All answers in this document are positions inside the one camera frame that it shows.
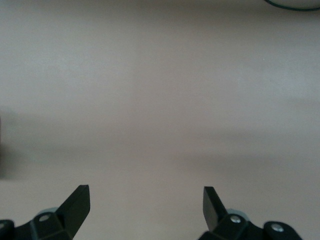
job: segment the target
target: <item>bolt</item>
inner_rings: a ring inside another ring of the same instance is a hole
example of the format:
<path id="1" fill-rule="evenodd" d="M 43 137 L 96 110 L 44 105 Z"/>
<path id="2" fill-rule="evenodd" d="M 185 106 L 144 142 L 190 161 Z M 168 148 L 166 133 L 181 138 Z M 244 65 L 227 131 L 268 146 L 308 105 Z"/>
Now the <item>bolt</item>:
<path id="1" fill-rule="evenodd" d="M 276 223 L 272 224 L 271 228 L 279 233 L 282 233 L 284 231 L 284 228 L 281 225 Z"/>
<path id="2" fill-rule="evenodd" d="M 41 216 L 40 218 L 39 218 L 39 222 L 44 222 L 44 221 L 46 221 L 46 220 L 48 220 L 49 219 L 49 217 L 50 217 L 50 215 L 43 215 L 43 216 Z"/>
<path id="3" fill-rule="evenodd" d="M 230 219 L 231 219 L 231 221 L 234 222 L 235 224 L 241 223 L 240 217 L 238 217 L 238 216 L 236 216 L 236 215 L 232 215 L 232 216 L 230 217 Z"/>

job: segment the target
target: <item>gray background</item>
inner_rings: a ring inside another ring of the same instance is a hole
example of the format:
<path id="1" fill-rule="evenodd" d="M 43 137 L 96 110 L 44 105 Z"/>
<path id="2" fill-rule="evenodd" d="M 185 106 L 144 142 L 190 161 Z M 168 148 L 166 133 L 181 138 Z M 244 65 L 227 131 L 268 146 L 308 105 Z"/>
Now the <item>gray background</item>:
<path id="1" fill-rule="evenodd" d="M 196 240 L 203 186 L 320 239 L 320 12 L 0 2 L 0 218 L 89 184 L 77 240 Z"/>

